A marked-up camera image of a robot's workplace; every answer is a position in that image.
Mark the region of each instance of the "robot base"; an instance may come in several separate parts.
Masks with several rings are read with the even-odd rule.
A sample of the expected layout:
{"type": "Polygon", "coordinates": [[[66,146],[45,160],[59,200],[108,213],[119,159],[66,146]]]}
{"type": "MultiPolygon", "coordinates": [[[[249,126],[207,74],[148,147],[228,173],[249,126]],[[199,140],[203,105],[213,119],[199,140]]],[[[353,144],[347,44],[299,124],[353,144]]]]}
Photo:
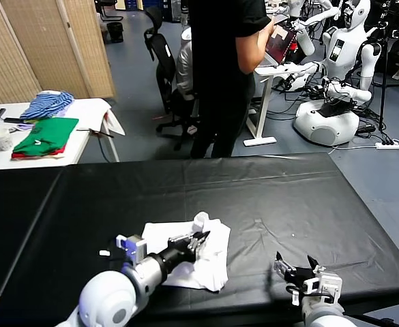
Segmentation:
{"type": "Polygon", "coordinates": [[[317,112],[324,100],[306,102],[299,106],[293,127],[307,140],[334,146],[351,141],[359,125],[359,117],[353,112],[324,117],[317,112]]]}

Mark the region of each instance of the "power strip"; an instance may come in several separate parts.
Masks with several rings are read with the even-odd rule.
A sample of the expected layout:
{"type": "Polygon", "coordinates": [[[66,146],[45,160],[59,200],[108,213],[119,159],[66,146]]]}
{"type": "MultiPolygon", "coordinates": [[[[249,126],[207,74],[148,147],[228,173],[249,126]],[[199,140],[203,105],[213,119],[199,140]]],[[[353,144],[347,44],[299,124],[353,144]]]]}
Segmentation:
{"type": "Polygon", "coordinates": [[[383,144],[381,142],[375,143],[377,150],[399,150],[399,143],[394,142],[393,145],[383,144]]]}

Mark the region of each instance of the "laptop screen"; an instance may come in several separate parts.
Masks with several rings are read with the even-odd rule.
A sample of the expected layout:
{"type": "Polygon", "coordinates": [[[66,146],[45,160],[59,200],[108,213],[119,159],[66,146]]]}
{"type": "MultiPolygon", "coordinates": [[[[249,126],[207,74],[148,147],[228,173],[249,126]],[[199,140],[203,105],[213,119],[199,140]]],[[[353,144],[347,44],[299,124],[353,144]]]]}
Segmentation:
{"type": "Polygon", "coordinates": [[[295,38],[296,32],[291,31],[284,23],[278,23],[266,44],[266,53],[279,65],[295,38]]]}

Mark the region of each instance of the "trash can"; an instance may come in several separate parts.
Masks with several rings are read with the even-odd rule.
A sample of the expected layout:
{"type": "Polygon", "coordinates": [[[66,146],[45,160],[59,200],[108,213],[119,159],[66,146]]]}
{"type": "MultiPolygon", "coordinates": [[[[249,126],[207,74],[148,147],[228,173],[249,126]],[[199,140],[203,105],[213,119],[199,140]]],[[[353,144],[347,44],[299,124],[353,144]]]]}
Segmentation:
{"type": "Polygon", "coordinates": [[[123,25],[121,22],[109,22],[106,26],[112,43],[123,42],[123,25]]]}

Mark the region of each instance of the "white desk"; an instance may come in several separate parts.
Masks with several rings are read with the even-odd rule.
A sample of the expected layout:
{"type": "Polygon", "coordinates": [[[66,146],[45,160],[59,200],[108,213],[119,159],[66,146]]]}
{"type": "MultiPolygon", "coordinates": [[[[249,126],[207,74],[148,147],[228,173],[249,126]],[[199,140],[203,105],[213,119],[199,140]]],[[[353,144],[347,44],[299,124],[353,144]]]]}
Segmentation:
{"type": "Polygon", "coordinates": [[[267,108],[269,107],[269,100],[272,92],[272,85],[274,84],[274,79],[288,78],[289,75],[293,73],[289,70],[289,68],[292,68],[291,64],[287,65],[286,67],[284,67],[283,65],[279,65],[277,67],[257,67],[255,69],[256,74],[260,76],[261,82],[264,84],[263,95],[261,96],[260,117],[257,119],[256,124],[252,122],[249,116],[251,114],[257,114],[257,112],[254,109],[249,110],[248,119],[246,119],[246,125],[248,126],[248,129],[250,130],[254,138],[244,140],[243,143],[245,144],[245,146],[276,143],[276,139],[273,136],[268,136],[265,138],[263,137],[263,129],[265,126],[267,108]]]}
{"type": "MultiPolygon", "coordinates": [[[[28,107],[29,103],[0,104],[0,108],[6,109],[2,118],[18,118],[28,107]]],[[[53,167],[77,164],[90,137],[90,131],[78,131],[77,129],[91,128],[96,131],[101,131],[102,128],[102,131],[107,134],[109,134],[109,130],[111,129],[119,134],[125,135],[125,132],[111,112],[110,105],[103,99],[77,99],[70,105],[64,117],[77,118],[79,122],[75,130],[70,134],[63,157],[57,159],[40,158],[11,160],[12,149],[9,151],[0,150],[0,169],[53,167]]],[[[0,128],[11,128],[15,126],[15,124],[4,123],[0,120],[0,128]]],[[[16,131],[12,133],[13,146],[16,146],[25,139],[29,132],[30,131],[16,131]]],[[[108,137],[104,137],[103,139],[108,143],[107,149],[111,156],[111,161],[119,162],[113,140],[108,137]]]]}

